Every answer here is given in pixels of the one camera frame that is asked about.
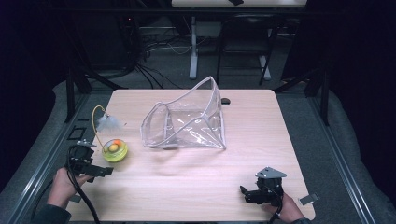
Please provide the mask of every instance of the wooden table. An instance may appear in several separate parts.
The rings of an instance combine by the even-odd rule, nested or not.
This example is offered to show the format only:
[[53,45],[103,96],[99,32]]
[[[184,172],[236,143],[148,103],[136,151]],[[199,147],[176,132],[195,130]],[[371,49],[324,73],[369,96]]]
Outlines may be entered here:
[[[93,163],[114,172],[83,186],[102,221],[264,221],[257,204],[246,203],[239,186],[257,189],[255,174],[270,166],[288,176],[283,188],[296,202],[308,195],[276,96],[266,90],[220,90],[227,149],[143,147],[140,125],[159,101],[182,90],[114,91],[106,112],[124,123],[121,131],[99,133],[102,142],[124,140],[130,151],[118,163],[94,148]],[[312,204],[299,205],[315,217]],[[72,220],[92,220],[88,206],[70,203]]]

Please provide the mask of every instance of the chair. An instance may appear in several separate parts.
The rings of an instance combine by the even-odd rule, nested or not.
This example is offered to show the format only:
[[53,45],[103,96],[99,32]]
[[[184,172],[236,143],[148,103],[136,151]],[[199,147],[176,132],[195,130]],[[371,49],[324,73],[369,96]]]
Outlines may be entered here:
[[221,66],[221,59],[225,54],[256,55],[261,61],[260,66],[250,66],[248,68],[260,68],[262,70],[262,75],[259,82],[261,85],[264,81],[264,74],[271,58],[277,33],[284,23],[285,19],[283,17],[267,14],[238,14],[226,20],[221,26],[219,42],[217,45],[218,67],[216,73],[216,82],[218,85],[221,67],[245,67],[234,65]]

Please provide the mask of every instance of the desk leg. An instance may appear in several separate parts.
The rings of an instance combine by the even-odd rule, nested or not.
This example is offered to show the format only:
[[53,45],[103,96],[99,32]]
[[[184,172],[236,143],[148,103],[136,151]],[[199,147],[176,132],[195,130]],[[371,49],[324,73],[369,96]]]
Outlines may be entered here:
[[190,64],[190,79],[197,78],[198,66],[198,48],[197,48],[197,34],[195,30],[195,17],[191,18],[191,64]]
[[[259,59],[260,59],[260,66],[261,66],[261,67],[264,67],[264,66],[265,66],[265,63],[266,63],[265,56],[262,55],[262,56],[259,57]],[[267,67],[267,69],[265,70],[265,73],[264,73],[264,80],[265,80],[265,81],[271,80],[271,74],[270,74],[270,70],[268,69],[268,67]]]

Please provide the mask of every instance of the human hand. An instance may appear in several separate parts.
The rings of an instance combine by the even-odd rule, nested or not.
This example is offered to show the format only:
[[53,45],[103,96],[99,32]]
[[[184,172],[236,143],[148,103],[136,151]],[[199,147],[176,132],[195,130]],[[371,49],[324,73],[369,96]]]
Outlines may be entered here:
[[[53,177],[53,184],[49,193],[49,198],[47,199],[47,204],[62,207],[63,209],[66,208],[70,198],[77,193],[72,182],[70,182],[70,175],[72,174],[64,167],[56,172],[55,177]],[[80,186],[91,178],[92,176],[89,175],[76,176],[76,180]]]
[[[262,206],[262,210],[272,214],[276,212],[276,209],[277,208],[271,206],[271,204],[266,204]],[[286,223],[291,223],[297,219],[304,218],[304,215],[297,207],[297,204],[286,193],[283,194],[282,211],[280,211],[279,218]]]

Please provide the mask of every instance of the yellow bowl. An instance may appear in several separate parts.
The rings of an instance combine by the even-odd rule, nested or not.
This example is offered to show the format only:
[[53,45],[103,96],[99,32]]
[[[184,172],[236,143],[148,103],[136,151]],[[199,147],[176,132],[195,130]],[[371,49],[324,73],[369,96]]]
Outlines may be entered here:
[[102,149],[102,155],[107,161],[117,162],[122,161],[126,153],[128,152],[128,146],[120,139],[113,139],[105,143]]

